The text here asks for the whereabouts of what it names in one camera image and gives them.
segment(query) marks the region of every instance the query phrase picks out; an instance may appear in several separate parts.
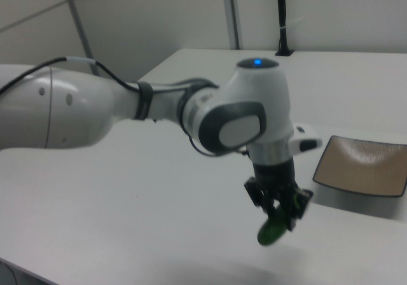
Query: table surface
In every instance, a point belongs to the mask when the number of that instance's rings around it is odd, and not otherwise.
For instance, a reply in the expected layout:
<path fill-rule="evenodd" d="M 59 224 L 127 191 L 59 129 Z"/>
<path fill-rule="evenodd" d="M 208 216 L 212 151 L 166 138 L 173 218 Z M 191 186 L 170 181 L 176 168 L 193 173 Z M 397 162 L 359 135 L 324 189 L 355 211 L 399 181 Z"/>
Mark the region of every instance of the table surface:
<path fill-rule="evenodd" d="M 238 60 L 269 57 L 286 72 L 291 118 L 313 124 L 325 144 L 333 134 L 407 144 L 406 55 L 273 55 L 180 50 L 143 80 L 222 85 Z M 315 184 L 321 153 L 295 158 L 297 182 L 315 203 L 293 233 L 261 247 L 266 216 L 243 187 L 250 161 L 201 156 L 173 123 L 122 121 L 91 148 L 4 150 L 0 258 L 57 284 L 404 283 L 404 198 Z"/>

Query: square plate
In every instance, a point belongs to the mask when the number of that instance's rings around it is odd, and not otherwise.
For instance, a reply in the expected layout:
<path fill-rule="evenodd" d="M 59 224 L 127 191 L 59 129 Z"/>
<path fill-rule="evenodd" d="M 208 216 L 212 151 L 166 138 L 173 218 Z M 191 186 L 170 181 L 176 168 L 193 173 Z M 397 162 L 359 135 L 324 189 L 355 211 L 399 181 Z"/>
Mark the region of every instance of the square plate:
<path fill-rule="evenodd" d="M 332 136 L 312 179 L 352 193 L 401 197 L 407 184 L 407 145 Z"/>

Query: white wall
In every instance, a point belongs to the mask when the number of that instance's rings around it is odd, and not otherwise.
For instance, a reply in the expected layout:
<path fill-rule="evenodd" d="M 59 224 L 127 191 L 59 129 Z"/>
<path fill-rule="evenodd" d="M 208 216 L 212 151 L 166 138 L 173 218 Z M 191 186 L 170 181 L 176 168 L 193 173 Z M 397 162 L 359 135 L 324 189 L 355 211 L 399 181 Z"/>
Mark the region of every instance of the white wall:
<path fill-rule="evenodd" d="M 244 49 L 276 50 L 277 0 L 237 3 Z M 287 23 L 289 47 L 406 53 L 406 8 L 407 0 L 287 0 L 287 21 L 296 20 Z"/>
<path fill-rule="evenodd" d="M 94 57 L 127 81 L 180 48 L 230 48 L 224 0 L 75 3 Z"/>
<path fill-rule="evenodd" d="M 0 0 L 0 63 L 85 56 L 66 0 Z M 88 66 L 61 67 L 90 72 Z"/>

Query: black cable on wall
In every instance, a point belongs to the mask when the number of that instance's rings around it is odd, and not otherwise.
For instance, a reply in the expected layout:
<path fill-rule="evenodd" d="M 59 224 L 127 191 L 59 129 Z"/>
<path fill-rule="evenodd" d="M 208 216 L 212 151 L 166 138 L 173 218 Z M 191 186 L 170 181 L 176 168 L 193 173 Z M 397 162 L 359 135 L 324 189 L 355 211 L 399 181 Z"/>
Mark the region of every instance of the black cable on wall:
<path fill-rule="evenodd" d="M 279 24 L 280 24 L 280 41 L 279 50 L 276 56 L 290 56 L 294 50 L 290 50 L 287 45 L 287 27 L 286 27 L 286 0 L 277 0 L 279 4 Z"/>

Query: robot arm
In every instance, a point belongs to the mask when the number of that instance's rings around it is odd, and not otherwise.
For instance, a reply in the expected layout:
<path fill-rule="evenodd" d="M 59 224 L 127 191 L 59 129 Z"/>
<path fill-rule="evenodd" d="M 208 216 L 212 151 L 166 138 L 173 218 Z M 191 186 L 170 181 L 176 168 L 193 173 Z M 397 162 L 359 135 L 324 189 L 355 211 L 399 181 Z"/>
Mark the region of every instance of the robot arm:
<path fill-rule="evenodd" d="M 268 215 L 261 244 L 276 241 L 302 218 L 312 192 L 295 183 L 293 156 L 322 142 L 310 127 L 289 119 L 288 87 L 278 63 L 243 60 L 219 88 L 204 79 L 127 84 L 92 59 L 61 59 L 97 64 L 117 82 L 46 65 L 0 66 L 0 149 L 89 146 L 119 120 L 166 119 L 210 155 L 246 146 L 255 176 L 245 188 Z"/>

